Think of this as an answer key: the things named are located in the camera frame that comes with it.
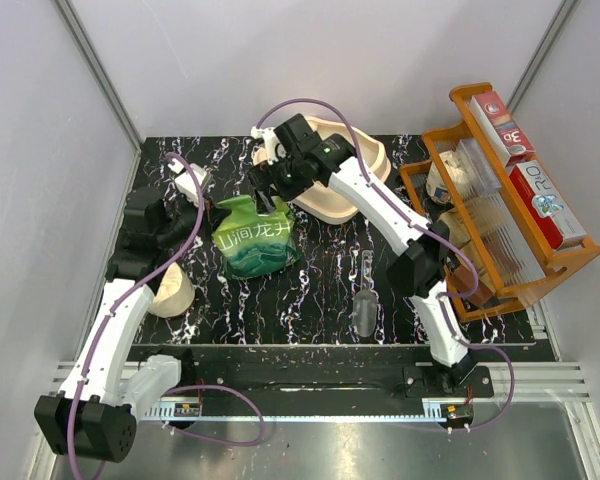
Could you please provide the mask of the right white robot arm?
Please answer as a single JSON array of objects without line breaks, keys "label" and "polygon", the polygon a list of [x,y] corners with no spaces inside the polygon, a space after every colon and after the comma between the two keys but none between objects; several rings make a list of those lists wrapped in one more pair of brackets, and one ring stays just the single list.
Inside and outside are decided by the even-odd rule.
[{"label": "right white robot arm", "polygon": [[271,212],[275,197],[290,202],[321,184],[362,213],[396,256],[387,276],[416,308],[440,365],[436,387],[448,396],[460,394],[471,381],[470,359],[449,299],[446,224],[432,223],[402,203],[360,158],[353,140],[339,133],[322,137],[301,114],[275,128],[255,126],[250,134],[266,152],[249,171],[258,209]]}]

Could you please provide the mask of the clear plastic scoop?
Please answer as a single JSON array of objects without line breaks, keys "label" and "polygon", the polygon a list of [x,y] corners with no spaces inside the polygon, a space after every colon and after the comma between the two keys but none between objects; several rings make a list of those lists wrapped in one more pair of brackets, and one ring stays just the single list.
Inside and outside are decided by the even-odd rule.
[{"label": "clear plastic scoop", "polygon": [[370,338],[376,328],[378,297],[373,291],[373,252],[361,254],[360,288],[353,297],[352,326],[361,338]]}]

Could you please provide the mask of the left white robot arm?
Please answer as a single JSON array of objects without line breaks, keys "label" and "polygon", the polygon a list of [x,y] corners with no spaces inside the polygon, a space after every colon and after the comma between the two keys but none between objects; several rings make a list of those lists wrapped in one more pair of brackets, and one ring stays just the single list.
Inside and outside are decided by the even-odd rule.
[{"label": "left white robot arm", "polygon": [[119,463],[133,445],[139,421],[159,398],[167,390],[180,396],[195,387],[195,369],[170,355],[150,356],[129,379],[122,374],[167,269],[191,246],[204,217],[200,192],[175,216],[154,188],[128,195],[88,338],[57,393],[40,396],[34,408],[53,453]]}]

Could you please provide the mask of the green litter bag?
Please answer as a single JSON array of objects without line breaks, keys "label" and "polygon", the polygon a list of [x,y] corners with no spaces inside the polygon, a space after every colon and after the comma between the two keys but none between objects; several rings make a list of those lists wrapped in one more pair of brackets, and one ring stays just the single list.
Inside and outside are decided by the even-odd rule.
[{"label": "green litter bag", "polygon": [[227,213],[211,235],[223,256],[226,277],[247,280],[281,271],[300,258],[293,234],[295,217],[289,205],[273,197],[272,213],[259,214],[249,195],[220,201]]}]

